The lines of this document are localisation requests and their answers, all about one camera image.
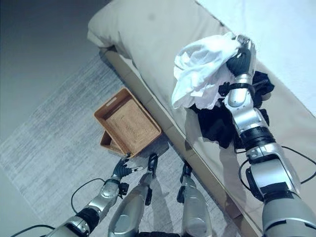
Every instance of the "beige bedsheet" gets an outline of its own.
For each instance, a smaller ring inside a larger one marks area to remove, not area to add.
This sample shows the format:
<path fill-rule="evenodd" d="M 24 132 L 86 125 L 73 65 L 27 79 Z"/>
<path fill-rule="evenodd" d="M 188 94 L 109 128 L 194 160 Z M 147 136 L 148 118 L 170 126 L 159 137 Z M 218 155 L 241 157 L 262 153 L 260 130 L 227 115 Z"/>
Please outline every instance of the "beige bedsheet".
<path fill-rule="evenodd" d="M 237 176 L 245 156 L 236 156 L 232 147 L 221 149 L 216 143 L 202 138 L 196 114 L 183 108 L 174 110 L 170 102 L 176 83 L 173 61 L 179 50 L 200 38 L 227 31 L 194 0 L 115 0 L 91 19 L 88 38 L 99 47 L 115 45 L 122 55 L 132 59 L 143 82 L 220 180 L 241 212 L 261 228 L 262 203 L 241 185 Z M 275 139 L 313 157 L 316 154 L 316 119 L 261 63 L 257 64 L 257 70 L 268 73 L 276 86 L 272 97 L 262 106 L 268 111 Z M 315 167 L 305 159 L 288 151 L 285 153 L 301 179 L 314 172 Z M 311 180 L 302 186 L 301 191 L 301 197 L 314 212 L 315 187 L 316 180 Z"/>

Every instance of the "wicker basket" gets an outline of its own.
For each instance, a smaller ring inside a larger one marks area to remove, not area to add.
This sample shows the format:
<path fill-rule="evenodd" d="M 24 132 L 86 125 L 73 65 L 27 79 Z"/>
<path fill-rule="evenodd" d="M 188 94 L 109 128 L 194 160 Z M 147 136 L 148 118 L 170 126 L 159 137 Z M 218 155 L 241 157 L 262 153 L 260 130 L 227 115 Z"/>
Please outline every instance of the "wicker basket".
<path fill-rule="evenodd" d="M 131 157 L 161 135 L 161 128 L 126 88 L 102 105 L 94 116 L 104 127 L 101 146 Z"/>

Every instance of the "black wire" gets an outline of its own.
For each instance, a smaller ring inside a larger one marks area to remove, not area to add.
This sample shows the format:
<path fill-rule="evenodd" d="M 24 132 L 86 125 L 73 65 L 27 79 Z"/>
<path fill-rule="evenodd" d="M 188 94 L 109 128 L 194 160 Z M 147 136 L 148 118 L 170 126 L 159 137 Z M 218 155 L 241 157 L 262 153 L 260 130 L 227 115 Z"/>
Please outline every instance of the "black wire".
<path fill-rule="evenodd" d="M 88 182 L 82 184 L 82 185 L 73 193 L 73 195 L 71 196 L 71 208 L 73 209 L 73 211 L 75 212 L 75 214 L 78 214 L 78 212 L 75 210 L 74 204 L 73 204 L 74 195 L 75 195 L 76 192 L 78 192 L 82 187 L 84 187 L 84 186 L 87 185 L 88 183 L 91 183 L 91 182 L 93 182 L 93 181 L 95 181 L 95 180 L 102 180 L 103 183 L 105 183 L 105 181 L 104 181 L 103 179 L 101 179 L 101 178 L 92 179 L 92 180 L 90 180 L 90 181 L 88 181 Z"/>
<path fill-rule="evenodd" d="M 239 170 L 238 170 L 238 177 L 239 177 L 239 180 L 241 181 L 241 183 L 244 185 L 245 188 L 247 188 L 249 191 L 250 191 L 250 188 L 243 182 L 242 180 L 242 177 L 241 177 L 241 169 L 242 167 L 248 162 L 248 160 L 245 160 L 241 166 L 239 167 Z"/>
<path fill-rule="evenodd" d="M 35 226 L 31 226 L 31 227 L 28 227 L 28 228 L 26 228 L 26 229 L 24 229 L 24 230 L 19 231 L 18 233 L 15 233 L 15 234 L 12 235 L 11 237 L 16 237 L 16 236 L 18 236 L 18 235 L 20 235 L 20 234 L 22 234 L 22 233 L 24 233 L 24 232 L 26 232 L 26 231 L 29 231 L 29 230 L 34 229 L 34 228 L 39 228 L 39 227 L 45 227 L 45 228 L 49 228 L 49 229 L 51 229 L 51 230 L 54 230 L 54 229 L 55 229 L 54 227 L 48 226 L 48 225 L 35 225 Z"/>
<path fill-rule="evenodd" d="M 300 156 L 302 156 L 302 157 L 308 159 L 310 162 L 312 162 L 314 165 L 316 165 L 316 162 L 315 162 L 314 160 L 312 160 L 311 158 L 307 157 L 306 155 L 303 155 L 302 153 L 299 153 L 298 151 L 296 151 L 296 150 L 294 150 L 294 149 L 292 149 L 292 148 L 289 148 L 289 147 L 286 147 L 286 146 L 282 146 L 282 147 L 283 147 L 283 148 L 286 148 L 286 149 L 288 149 L 288 150 L 290 150 L 290 151 L 292 151 L 292 152 L 295 152 L 296 154 L 299 154 Z M 304 184 L 304 183 L 306 183 L 307 181 L 310 181 L 310 180 L 313 179 L 315 176 L 316 176 L 316 172 L 315 172 L 313 175 L 311 175 L 309 178 L 303 180 L 303 181 L 301 182 L 301 184 Z"/>

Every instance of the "rug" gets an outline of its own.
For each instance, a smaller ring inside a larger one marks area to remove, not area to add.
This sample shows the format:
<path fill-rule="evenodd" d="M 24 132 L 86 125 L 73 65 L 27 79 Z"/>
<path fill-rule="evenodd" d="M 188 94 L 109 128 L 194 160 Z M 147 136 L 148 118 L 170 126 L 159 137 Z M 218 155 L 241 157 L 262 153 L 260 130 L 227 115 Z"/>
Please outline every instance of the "rug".
<path fill-rule="evenodd" d="M 0 165 L 19 192 L 45 224 L 59 226 L 74 213 L 72 193 L 93 178 L 107 179 L 120 159 L 100 146 L 103 128 L 93 113 L 124 84 L 104 55 L 96 55 L 52 94 L 25 123 L 0 145 Z M 157 178 L 152 182 L 153 198 L 145 207 L 140 231 L 181 232 L 183 205 L 177 203 L 183 161 L 164 134 L 129 166 L 146 167 L 151 152 L 160 155 Z M 123 182 L 135 187 L 144 170 Z M 214 237 L 239 237 L 232 220 L 219 208 L 211 195 L 193 175 L 204 195 Z M 83 208 L 102 186 L 95 181 L 82 188 L 74 198 L 77 210 Z M 118 201 L 103 222 L 91 234 L 107 236 L 107 228 Z"/>

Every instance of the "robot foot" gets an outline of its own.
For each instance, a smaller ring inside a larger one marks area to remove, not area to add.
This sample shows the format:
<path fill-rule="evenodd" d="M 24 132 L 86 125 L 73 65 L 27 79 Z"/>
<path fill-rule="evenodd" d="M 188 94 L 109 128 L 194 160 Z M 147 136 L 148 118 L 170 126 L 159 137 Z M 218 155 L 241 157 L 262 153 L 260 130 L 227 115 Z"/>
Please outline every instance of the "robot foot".
<path fill-rule="evenodd" d="M 149 159 L 148 159 L 148 168 L 147 168 L 147 170 L 153 172 L 153 178 L 156 177 L 157 164 L 158 164 L 158 156 L 157 156 L 156 153 L 152 153 L 149 156 Z"/>
<path fill-rule="evenodd" d="M 180 177 L 180 183 L 182 183 L 183 181 L 183 176 L 189 176 L 191 177 L 191 173 L 192 173 L 192 168 L 191 166 L 185 161 L 184 162 L 184 165 L 183 165 L 183 168 L 182 168 L 182 174 L 181 174 L 181 177 Z"/>

